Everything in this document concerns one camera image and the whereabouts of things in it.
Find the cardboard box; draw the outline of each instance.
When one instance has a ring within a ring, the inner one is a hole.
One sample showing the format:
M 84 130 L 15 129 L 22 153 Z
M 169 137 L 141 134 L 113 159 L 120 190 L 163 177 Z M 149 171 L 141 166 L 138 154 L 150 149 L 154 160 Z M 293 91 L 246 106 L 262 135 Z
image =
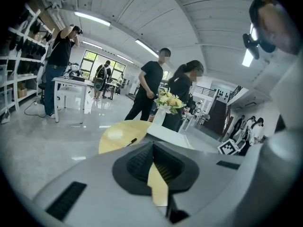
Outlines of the cardboard box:
M 22 98 L 26 95 L 27 95 L 27 89 L 26 88 L 25 89 L 18 88 L 18 98 Z

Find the hand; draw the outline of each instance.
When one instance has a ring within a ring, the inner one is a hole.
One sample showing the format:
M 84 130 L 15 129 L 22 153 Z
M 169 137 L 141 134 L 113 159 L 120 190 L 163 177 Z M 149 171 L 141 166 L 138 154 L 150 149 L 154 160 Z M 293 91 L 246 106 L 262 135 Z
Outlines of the hand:
M 148 98 L 153 99 L 155 97 L 155 94 L 152 91 L 146 92 L 146 95 Z

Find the black cable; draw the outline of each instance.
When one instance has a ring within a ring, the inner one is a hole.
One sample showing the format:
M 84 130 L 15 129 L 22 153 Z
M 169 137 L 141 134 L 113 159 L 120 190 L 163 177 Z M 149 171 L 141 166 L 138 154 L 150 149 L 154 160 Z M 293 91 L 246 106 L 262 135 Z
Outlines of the black cable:
M 46 114 L 42 117 L 42 116 L 40 116 L 40 115 L 38 115 L 38 114 L 27 114 L 27 113 L 25 113 L 25 111 L 26 111 L 28 108 L 30 108 L 30 106 L 28 106 L 28 107 L 24 110 L 24 114 L 25 114 L 25 115 L 27 115 L 27 116 L 39 116 L 40 118 L 45 118 Z

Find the black slot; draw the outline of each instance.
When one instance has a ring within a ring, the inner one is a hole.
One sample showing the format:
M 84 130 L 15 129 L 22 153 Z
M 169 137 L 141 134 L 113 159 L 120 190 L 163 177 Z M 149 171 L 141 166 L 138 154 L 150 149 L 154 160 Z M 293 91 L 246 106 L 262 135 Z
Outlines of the black slot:
M 86 184 L 72 182 L 60 196 L 46 209 L 54 218 L 62 221 L 86 188 Z
M 238 168 L 240 167 L 239 164 L 231 163 L 231 162 L 227 162 L 227 161 L 219 161 L 217 163 L 217 165 L 224 166 L 224 167 L 227 167 L 227 168 L 230 168 L 230 169 L 234 169 L 234 170 L 238 170 Z

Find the woman with ponytail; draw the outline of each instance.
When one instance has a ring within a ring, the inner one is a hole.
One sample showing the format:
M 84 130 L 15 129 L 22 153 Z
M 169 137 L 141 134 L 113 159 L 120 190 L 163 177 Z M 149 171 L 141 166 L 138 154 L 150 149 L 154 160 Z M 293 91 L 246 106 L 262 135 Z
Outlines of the woman with ponytail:
M 187 104 L 189 100 L 189 91 L 193 82 L 197 81 L 197 77 L 201 77 L 204 67 L 200 61 L 194 60 L 179 66 L 173 77 L 169 79 L 170 93 L 177 95 L 183 104 Z M 177 110 L 177 114 L 165 115 L 163 127 L 177 131 L 178 124 L 182 118 L 184 108 Z
M 253 146 L 254 144 L 258 143 L 258 130 L 256 125 L 262 126 L 263 125 L 263 118 L 259 118 L 258 121 L 254 122 L 251 128 L 249 129 L 248 137 L 245 142 L 245 146 L 239 153 L 239 156 L 245 156 L 248 149 Z

